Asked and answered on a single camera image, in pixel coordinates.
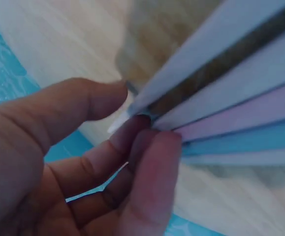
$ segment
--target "paper fan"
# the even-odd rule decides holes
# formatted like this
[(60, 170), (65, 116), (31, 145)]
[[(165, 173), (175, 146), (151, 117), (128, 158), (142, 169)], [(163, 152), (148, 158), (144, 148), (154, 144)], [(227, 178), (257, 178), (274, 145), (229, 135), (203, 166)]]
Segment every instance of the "paper fan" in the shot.
[(285, 0), (225, 1), (112, 128), (139, 113), (187, 163), (285, 163)]

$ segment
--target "light blue paper strip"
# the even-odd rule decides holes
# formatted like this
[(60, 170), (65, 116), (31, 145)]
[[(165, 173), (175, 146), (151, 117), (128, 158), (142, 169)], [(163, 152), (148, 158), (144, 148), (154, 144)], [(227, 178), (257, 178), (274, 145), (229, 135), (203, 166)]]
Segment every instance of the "light blue paper strip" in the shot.
[(285, 148), (285, 121), (184, 145), (184, 155), (257, 152)]

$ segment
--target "blue surface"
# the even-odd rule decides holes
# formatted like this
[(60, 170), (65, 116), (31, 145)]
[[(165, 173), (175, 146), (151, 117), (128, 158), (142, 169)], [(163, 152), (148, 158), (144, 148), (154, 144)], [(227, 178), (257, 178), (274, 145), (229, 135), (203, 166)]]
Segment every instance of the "blue surface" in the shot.
[[(38, 91), (37, 83), (27, 74), (0, 35), (0, 103)], [(46, 161), (80, 156), (93, 146), (79, 131), (74, 132), (46, 155)], [(85, 194), (102, 190), (106, 184)], [(220, 236), (220, 234), (173, 215), (166, 236)]]
[(285, 121), (234, 134), (194, 141), (184, 146), (185, 155), (225, 154), (285, 148)]

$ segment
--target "finger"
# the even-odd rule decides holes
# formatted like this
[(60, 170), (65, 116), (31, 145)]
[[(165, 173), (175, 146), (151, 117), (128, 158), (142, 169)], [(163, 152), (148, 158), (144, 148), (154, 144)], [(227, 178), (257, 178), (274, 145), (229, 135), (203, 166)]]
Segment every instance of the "finger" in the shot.
[(161, 236), (168, 224), (177, 181), (181, 137), (159, 133), (145, 152), (116, 235)]
[(44, 153), (87, 120), (105, 118), (125, 101), (122, 83), (69, 79), (0, 105), (0, 114), (25, 130)]
[[(142, 154), (147, 149), (156, 134), (157, 132), (153, 130), (140, 132), (132, 146), (129, 160), (134, 160), (134, 157), (140, 158), (138, 153)], [(68, 203), (79, 227), (119, 207), (131, 191), (133, 168), (134, 166), (130, 164), (124, 166), (104, 191)]]
[(81, 158), (50, 163), (53, 174), (66, 198), (100, 186), (128, 160), (137, 134), (150, 127), (150, 119), (136, 116), (128, 120), (109, 141), (94, 147)]

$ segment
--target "turquoise mat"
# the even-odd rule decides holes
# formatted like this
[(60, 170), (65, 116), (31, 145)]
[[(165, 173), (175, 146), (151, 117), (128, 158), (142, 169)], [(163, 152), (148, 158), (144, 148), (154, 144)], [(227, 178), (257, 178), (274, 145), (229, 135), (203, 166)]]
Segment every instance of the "turquoise mat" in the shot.
[[(27, 74), (17, 58), (11, 52), (0, 35), (0, 103), (17, 97), (26, 96), (32, 92), (38, 91), (39, 86)], [(47, 156), (46, 161), (56, 161), (71, 156), (80, 156), (93, 146), (82, 136), (79, 131), (74, 132), (69, 137), (53, 146)], [(100, 186), (97, 189), (89, 191), (89, 194), (104, 189)], [(193, 224), (176, 215), (173, 215), (166, 236), (220, 236), (220, 234)]]

